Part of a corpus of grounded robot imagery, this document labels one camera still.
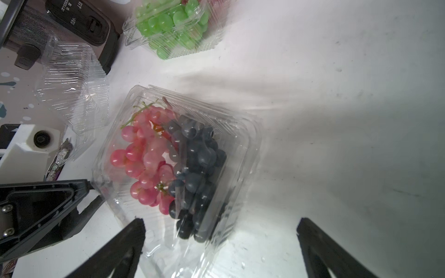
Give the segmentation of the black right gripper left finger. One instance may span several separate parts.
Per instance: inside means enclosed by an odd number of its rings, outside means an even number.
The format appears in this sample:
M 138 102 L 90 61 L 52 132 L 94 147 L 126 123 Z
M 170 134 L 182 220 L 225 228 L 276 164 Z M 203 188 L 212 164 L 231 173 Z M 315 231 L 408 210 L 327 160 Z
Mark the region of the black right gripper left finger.
M 145 238 L 144 221 L 136 218 L 68 277 L 133 278 Z

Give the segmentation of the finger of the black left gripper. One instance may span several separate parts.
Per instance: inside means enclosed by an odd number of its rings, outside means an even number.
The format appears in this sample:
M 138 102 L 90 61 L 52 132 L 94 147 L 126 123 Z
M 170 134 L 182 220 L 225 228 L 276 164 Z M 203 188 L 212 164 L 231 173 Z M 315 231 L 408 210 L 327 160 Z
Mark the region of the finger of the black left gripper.
M 1 185 L 1 262 L 18 259 L 78 234 L 104 203 L 101 196 L 82 212 L 88 180 Z

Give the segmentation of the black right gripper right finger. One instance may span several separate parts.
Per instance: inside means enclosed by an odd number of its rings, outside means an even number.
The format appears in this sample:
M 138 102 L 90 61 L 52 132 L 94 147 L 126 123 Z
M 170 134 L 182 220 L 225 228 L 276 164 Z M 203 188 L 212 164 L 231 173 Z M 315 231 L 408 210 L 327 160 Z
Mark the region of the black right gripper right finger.
M 296 229 L 309 278 L 376 278 L 309 218 Z

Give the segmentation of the green grape bunch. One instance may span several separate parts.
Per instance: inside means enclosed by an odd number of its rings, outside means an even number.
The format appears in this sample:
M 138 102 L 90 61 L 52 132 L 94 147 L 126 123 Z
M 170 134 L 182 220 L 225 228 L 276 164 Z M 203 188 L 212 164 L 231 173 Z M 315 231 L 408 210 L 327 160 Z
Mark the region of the green grape bunch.
M 210 21 L 206 1 L 143 1 L 134 10 L 135 27 L 148 47 L 162 59 L 176 48 L 195 50 Z

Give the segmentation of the black grape bunch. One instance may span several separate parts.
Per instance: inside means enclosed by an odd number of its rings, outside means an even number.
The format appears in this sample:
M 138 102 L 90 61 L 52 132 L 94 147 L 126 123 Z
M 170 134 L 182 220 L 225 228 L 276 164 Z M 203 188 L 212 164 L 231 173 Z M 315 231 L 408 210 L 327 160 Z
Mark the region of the black grape bunch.
M 219 147 L 213 126 L 181 115 L 176 127 L 173 142 L 178 144 L 180 160 L 173 168 L 176 205 L 173 219 L 179 238 L 193 237 L 203 243 L 212 238 L 221 219 L 221 214 L 211 212 L 210 206 L 227 153 Z

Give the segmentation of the pink red grape bunch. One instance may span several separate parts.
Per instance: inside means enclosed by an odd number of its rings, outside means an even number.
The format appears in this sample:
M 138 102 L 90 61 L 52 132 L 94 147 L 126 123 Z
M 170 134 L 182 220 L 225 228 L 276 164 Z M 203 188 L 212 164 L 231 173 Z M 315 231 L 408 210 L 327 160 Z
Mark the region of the pink red grape bunch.
M 129 190 L 133 199 L 175 218 L 173 167 L 179 159 L 178 144 L 173 142 L 173 132 L 177 130 L 175 113 L 145 101 L 133 108 L 135 112 L 120 128 L 127 146 L 112 151 L 109 161 L 135 180 Z

